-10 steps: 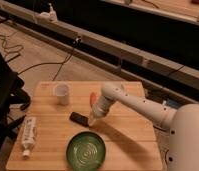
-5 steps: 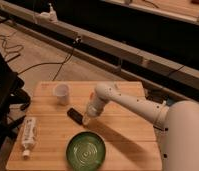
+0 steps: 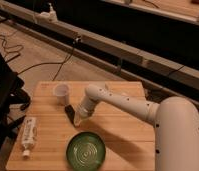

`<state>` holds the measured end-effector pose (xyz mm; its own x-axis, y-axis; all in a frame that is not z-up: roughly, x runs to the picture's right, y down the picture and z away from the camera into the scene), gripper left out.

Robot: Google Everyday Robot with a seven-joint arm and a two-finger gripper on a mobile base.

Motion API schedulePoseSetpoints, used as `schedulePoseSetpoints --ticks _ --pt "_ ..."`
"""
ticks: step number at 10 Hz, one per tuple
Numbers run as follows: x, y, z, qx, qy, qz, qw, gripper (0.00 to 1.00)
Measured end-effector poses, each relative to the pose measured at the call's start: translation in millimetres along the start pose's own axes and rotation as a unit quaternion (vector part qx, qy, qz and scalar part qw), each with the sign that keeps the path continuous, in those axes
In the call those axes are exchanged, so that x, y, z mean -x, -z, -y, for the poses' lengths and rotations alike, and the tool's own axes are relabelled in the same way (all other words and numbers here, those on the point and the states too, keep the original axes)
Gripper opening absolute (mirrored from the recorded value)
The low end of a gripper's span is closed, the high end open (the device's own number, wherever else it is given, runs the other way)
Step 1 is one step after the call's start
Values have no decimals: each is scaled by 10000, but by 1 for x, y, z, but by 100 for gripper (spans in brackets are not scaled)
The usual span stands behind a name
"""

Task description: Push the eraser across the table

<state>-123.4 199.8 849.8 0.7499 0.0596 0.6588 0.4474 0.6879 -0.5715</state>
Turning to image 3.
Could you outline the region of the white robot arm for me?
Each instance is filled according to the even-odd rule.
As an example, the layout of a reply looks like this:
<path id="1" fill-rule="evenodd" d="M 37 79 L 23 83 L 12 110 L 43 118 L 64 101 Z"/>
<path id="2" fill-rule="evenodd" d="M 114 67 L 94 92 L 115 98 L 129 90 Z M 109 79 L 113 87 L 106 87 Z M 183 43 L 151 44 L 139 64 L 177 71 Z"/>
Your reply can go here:
<path id="1" fill-rule="evenodd" d="M 155 171 L 199 171 L 199 112 L 188 99 L 173 96 L 155 103 L 89 84 L 73 123 L 91 117 L 101 101 L 154 127 Z"/>

